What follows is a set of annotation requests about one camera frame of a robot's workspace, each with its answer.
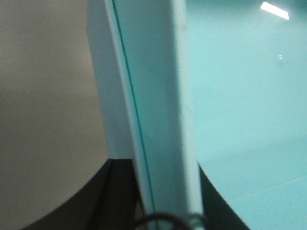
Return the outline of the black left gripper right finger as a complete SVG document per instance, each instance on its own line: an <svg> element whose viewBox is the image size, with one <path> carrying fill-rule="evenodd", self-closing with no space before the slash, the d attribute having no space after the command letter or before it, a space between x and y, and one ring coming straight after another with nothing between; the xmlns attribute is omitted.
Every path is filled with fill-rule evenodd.
<svg viewBox="0 0 307 230"><path fill-rule="evenodd" d="M211 230L248 230L249 227L235 213L213 186L204 170L198 166L200 174L203 212Z"/></svg>

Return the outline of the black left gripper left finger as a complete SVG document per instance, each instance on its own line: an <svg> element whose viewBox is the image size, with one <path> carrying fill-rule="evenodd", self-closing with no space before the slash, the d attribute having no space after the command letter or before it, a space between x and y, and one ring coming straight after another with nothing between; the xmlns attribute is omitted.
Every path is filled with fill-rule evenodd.
<svg viewBox="0 0 307 230"><path fill-rule="evenodd" d="M108 159L63 205L27 230L126 230L143 215L133 162Z"/></svg>

